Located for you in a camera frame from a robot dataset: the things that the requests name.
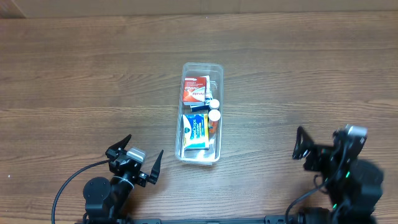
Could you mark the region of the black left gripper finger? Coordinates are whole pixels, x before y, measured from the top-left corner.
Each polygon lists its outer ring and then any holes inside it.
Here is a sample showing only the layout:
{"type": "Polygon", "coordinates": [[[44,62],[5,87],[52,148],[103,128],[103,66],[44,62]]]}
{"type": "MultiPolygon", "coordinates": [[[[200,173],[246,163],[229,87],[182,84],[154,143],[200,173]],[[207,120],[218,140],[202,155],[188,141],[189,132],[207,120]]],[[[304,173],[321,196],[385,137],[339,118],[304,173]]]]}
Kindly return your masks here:
{"type": "Polygon", "coordinates": [[[151,184],[156,184],[160,175],[160,168],[161,168],[161,160],[163,156],[164,150],[161,150],[160,154],[158,155],[158,158],[156,159],[150,176],[148,176],[147,181],[151,184]]]}
{"type": "Polygon", "coordinates": [[[125,153],[126,151],[124,149],[127,146],[128,142],[130,141],[131,137],[132,136],[129,134],[121,141],[108,147],[108,149],[105,152],[106,157],[118,157],[120,153],[125,153]]]}

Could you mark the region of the blue VapoDrops packet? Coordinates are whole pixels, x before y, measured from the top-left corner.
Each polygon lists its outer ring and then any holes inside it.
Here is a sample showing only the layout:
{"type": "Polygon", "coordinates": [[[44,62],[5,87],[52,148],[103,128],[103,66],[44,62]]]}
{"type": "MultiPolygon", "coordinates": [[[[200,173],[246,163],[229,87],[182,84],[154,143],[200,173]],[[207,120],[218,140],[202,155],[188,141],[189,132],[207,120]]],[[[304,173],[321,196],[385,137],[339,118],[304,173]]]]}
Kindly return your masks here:
{"type": "Polygon", "coordinates": [[[208,114],[183,114],[183,148],[188,151],[208,149],[208,114]]]}

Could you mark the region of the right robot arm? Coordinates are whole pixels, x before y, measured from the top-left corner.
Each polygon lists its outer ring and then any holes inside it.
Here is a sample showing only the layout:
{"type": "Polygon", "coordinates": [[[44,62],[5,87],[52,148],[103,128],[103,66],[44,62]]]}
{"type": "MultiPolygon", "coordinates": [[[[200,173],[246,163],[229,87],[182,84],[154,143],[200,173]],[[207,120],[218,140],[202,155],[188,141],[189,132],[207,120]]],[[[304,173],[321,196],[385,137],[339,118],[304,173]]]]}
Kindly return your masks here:
{"type": "Polygon", "coordinates": [[[333,145],[317,144],[303,127],[298,127],[292,158],[305,159],[303,168],[316,173],[322,182],[295,199],[283,215],[264,218],[173,220],[174,224],[272,224],[272,223],[375,223],[375,205],[381,198],[383,171],[359,153],[368,138],[368,130],[348,124],[333,133],[333,145]],[[315,192],[329,196],[333,208],[291,209],[315,192]]]}

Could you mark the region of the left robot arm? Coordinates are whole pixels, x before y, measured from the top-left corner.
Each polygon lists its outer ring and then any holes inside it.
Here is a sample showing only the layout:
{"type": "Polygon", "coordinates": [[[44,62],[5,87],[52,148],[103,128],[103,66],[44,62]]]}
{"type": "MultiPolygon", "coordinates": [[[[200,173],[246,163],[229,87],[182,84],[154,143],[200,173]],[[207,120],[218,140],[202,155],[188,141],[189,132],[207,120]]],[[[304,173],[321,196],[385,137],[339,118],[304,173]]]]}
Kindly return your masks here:
{"type": "Polygon", "coordinates": [[[85,214],[83,223],[122,223],[121,210],[136,185],[145,187],[149,175],[141,171],[145,152],[125,150],[131,135],[110,146],[105,155],[112,178],[95,177],[83,188],[85,214]]]}

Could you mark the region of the orange Redoxon tablet tube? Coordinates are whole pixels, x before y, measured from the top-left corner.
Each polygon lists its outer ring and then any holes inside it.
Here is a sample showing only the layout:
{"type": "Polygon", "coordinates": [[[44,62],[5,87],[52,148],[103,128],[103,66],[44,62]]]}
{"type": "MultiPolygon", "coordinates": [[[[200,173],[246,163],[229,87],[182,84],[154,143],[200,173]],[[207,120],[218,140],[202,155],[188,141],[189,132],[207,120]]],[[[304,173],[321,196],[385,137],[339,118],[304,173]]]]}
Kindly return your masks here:
{"type": "Polygon", "coordinates": [[[210,110],[208,113],[208,129],[209,133],[214,134],[217,132],[218,123],[221,119],[219,110],[210,110]]]}

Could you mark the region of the brown syrup bottle white cap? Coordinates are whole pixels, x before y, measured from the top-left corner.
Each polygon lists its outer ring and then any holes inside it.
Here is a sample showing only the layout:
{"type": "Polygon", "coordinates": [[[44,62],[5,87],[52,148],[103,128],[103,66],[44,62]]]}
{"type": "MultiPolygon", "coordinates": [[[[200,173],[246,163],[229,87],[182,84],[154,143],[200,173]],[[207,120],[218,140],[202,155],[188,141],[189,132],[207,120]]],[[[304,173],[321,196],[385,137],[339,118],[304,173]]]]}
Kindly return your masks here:
{"type": "Polygon", "coordinates": [[[220,107],[220,102],[217,99],[212,99],[209,102],[209,108],[210,110],[218,110],[220,107]]]}

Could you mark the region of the red white Panadol box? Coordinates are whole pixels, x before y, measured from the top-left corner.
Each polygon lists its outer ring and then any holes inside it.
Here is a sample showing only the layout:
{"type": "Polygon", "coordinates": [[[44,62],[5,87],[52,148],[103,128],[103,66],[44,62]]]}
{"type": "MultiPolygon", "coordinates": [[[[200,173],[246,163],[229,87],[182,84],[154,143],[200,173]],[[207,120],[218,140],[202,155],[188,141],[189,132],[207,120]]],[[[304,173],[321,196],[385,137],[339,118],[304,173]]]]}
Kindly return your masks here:
{"type": "Polygon", "coordinates": [[[184,79],[182,102],[187,106],[202,106],[205,104],[206,78],[187,77],[184,79]]]}

